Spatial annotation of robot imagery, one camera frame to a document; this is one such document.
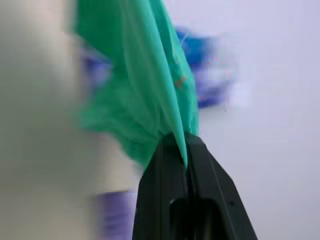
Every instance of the white background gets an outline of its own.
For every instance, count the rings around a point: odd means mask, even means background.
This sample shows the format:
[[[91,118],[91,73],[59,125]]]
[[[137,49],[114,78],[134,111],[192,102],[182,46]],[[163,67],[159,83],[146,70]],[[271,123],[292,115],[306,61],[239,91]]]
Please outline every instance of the white background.
[[[261,240],[320,239],[320,2],[165,0],[173,22],[236,38],[240,104],[200,113]]]

